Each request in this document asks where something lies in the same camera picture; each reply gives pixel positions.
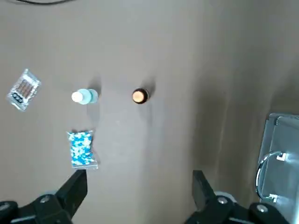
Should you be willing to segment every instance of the screw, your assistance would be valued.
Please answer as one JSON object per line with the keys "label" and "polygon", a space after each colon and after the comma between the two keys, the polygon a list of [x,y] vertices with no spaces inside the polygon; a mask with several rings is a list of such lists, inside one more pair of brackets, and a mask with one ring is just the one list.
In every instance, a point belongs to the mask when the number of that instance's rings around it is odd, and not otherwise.
{"label": "screw", "polygon": [[227,201],[224,197],[219,197],[219,198],[218,198],[218,202],[219,202],[220,204],[226,204],[228,201]]}
{"label": "screw", "polygon": [[256,208],[257,208],[257,210],[259,210],[260,212],[267,212],[267,211],[268,211],[267,207],[264,206],[264,205],[262,205],[262,204],[257,205]]}
{"label": "screw", "polygon": [[4,203],[3,205],[0,205],[0,211],[3,211],[5,209],[8,209],[9,208],[9,204],[8,203]]}
{"label": "screw", "polygon": [[47,201],[49,201],[50,200],[50,196],[49,195],[46,195],[45,197],[43,197],[42,199],[41,199],[41,203],[45,203],[45,202],[47,202]]}

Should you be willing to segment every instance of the metal handle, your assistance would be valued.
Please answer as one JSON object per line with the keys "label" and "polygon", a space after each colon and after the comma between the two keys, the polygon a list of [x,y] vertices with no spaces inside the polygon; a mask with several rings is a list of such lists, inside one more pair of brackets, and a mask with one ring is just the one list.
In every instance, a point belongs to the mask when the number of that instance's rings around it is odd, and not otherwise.
{"label": "metal handle", "polygon": [[272,200],[274,203],[277,201],[277,195],[275,194],[270,194],[269,196],[263,196],[262,193],[259,191],[259,187],[258,187],[258,183],[259,183],[259,178],[260,178],[260,174],[261,174],[261,170],[263,168],[263,165],[265,164],[265,162],[272,156],[276,156],[277,160],[280,161],[285,161],[286,158],[286,153],[280,152],[280,151],[276,151],[276,152],[269,152],[268,154],[266,154],[263,159],[261,160],[260,164],[258,165],[258,169],[256,172],[256,193],[257,195],[262,199],[262,200]]}

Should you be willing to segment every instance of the small plastic bottle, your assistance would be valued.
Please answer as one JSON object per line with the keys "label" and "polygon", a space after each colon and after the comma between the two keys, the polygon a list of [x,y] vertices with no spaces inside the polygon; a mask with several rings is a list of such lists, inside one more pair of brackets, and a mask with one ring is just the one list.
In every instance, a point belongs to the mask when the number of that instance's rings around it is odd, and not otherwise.
{"label": "small plastic bottle", "polygon": [[150,93],[142,88],[138,88],[134,90],[132,94],[132,99],[137,104],[144,104],[146,101],[150,99]]}
{"label": "small plastic bottle", "polygon": [[79,104],[94,104],[98,101],[98,92],[93,89],[79,89],[72,93],[71,99]]}

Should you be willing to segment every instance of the blue bottle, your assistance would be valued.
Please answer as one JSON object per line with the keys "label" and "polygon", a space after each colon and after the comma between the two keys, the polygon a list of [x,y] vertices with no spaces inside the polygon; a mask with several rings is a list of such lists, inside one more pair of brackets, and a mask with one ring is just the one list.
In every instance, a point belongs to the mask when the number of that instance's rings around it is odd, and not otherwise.
{"label": "blue bottle", "polygon": [[98,101],[98,92],[93,89],[79,89],[72,93],[71,99],[79,104],[94,104]]}

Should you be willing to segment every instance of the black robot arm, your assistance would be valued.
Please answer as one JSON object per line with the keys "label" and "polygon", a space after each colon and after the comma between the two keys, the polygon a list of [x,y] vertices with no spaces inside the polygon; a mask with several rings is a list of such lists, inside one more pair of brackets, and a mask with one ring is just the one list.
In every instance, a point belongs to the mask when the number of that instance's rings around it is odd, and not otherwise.
{"label": "black robot arm", "polygon": [[87,195],[85,170],[77,170],[54,195],[43,195],[18,208],[17,202],[0,202],[1,224],[72,224],[71,218]]}

